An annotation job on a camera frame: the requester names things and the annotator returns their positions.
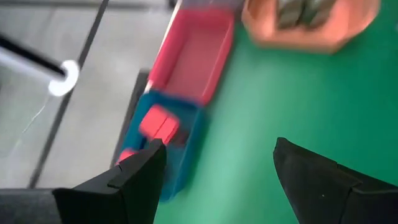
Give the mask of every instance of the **red block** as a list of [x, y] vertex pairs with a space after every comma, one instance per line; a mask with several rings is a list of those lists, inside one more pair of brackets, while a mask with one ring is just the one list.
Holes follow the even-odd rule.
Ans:
[[152, 106], [139, 126], [140, 132], [149, 139], [159, 138], [168, 144], [177, 132], [180, 121], [159, 105]]
[[125, 149], [123, 152], [120, 154], [118, 161], [116, 162], [116, 165], [118, 165], [122, 160], [127, 159], [129, 156], [134, 155], [135, 152], [132, 151], [131, 149]]

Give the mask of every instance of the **pink tray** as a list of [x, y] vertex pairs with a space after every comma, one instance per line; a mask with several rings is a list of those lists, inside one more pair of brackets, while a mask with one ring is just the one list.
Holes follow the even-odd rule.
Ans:
[[207, 104], [231, 48], [233, 27], [232, 12], [179, 10], [149, 74], [152, 87]]

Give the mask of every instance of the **blue container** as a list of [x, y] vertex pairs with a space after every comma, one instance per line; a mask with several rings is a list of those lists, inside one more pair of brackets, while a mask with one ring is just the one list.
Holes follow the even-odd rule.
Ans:
[[167, 166], [160, 195], [160, 201], [165, 202], [182, 190], [187, 182], [205, 116], [203, 108], [195, 103], [165, 96], [158, 91], [150, 91], [142, 95], [137, 104], [122, 149], [130, 147], [139, 150], [145, 147], [147, 139], [139, 132], [139, 125], [154, 104], [164, 107], [178, 117], [180, 128], [190, 133], [185, 147], [177, 147], [171, 143], [166, 147]]

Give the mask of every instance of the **green table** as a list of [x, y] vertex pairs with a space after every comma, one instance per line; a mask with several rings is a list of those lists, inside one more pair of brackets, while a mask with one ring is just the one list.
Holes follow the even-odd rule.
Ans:
[[276, 175], [279, 136], [398, 185], [398, 1], [334, 55], [257, 48], [236, 26], [192, 179], [155, 223], [297, 223]]

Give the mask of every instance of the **orange tray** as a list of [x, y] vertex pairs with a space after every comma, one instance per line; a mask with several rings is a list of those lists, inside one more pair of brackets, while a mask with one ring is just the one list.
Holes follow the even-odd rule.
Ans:
[[361, 33], [377, 16], [380, 0], [336, 0], [328, 21], [319, 28], [279, 30], [277, 0], [246, 0], [242, 21], [253, 41], [262, 46], [333, 53]]

